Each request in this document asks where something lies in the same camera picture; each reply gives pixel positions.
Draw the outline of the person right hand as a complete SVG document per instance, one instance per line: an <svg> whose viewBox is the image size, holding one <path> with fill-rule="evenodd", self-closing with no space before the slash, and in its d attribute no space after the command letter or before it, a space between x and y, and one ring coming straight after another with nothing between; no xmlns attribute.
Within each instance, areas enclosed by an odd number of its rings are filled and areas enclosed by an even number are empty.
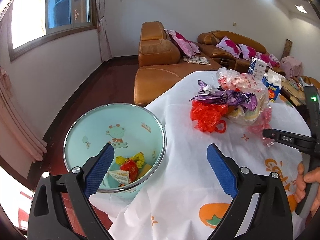
<svg viewBox="0 0 320 240"><path fill-rule="evenodd" d="M298 175L296 178L296 191L294 194L294 198L297 203L300 203L305 198L305 195L306 195L306 191L305 191L306 184L314 183L314 182L320 183L320 170L318 167L308 172L306 175L304 175L304 165L302 162L300 162L298 164L297 171L298 171ZM317 195L310 209L311 217L313 217L316 214L319 208L319 204L320 204L320 196L319 196L319 189L318 189Z"/></svg>

